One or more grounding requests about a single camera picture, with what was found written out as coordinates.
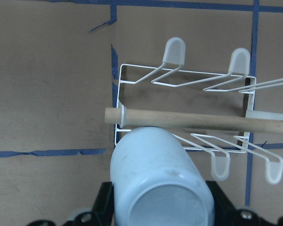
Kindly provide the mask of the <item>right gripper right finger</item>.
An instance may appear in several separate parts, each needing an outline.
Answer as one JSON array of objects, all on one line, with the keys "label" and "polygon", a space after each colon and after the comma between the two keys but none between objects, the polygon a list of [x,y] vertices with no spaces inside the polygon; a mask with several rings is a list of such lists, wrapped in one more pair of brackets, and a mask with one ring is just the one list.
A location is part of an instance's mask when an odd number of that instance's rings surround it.
[{"label": "right gripper right finger", "polygon": [[214,225],[231,226],[236,208],[216,181],[206,181],[206,184],[209,187],[214,199]]}]

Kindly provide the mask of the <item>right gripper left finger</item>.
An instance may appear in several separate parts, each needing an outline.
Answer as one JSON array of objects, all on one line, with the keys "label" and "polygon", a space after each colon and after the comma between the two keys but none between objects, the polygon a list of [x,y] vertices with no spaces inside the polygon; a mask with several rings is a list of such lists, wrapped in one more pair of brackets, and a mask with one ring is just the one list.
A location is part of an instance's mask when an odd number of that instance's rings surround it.
[{"label": "right gripper left finger", "polygon": [[111,226],[114,214],[114,186],[103,182],[92,207],[95,226]]}]

